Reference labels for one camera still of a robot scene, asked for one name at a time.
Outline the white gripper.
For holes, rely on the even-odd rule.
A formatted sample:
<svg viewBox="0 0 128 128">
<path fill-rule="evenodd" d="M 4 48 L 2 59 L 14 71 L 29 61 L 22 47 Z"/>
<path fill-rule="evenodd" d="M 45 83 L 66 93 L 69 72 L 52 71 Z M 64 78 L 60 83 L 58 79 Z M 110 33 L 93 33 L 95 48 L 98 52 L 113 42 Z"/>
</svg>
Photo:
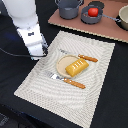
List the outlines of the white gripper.
<svg viewBox="0 0 128 128">
<path fill-rule="evenodd" d="M 45 57 L 48 53 L 48 44 L 40 32 L 40 26 L 36 24 L 27 29 L 17 29 L 19 36 L 23 39 L 32 60 Z"/>
</svg>

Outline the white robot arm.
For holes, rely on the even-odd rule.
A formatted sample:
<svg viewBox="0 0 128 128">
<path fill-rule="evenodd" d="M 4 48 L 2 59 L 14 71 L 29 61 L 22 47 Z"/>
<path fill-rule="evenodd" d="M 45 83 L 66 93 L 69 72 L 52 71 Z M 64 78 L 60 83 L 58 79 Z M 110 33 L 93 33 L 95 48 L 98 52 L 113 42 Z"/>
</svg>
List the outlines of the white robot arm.
<svg viewBox="0 0 128 128">
<path fill-rule="evenodd" d="M 30 57 L 38 60 L 48 54 L 48 45 L 40 31 L 35 0 L 0 0 L 0 15 L 8 15 L 23 39 Z"/>
</svg>

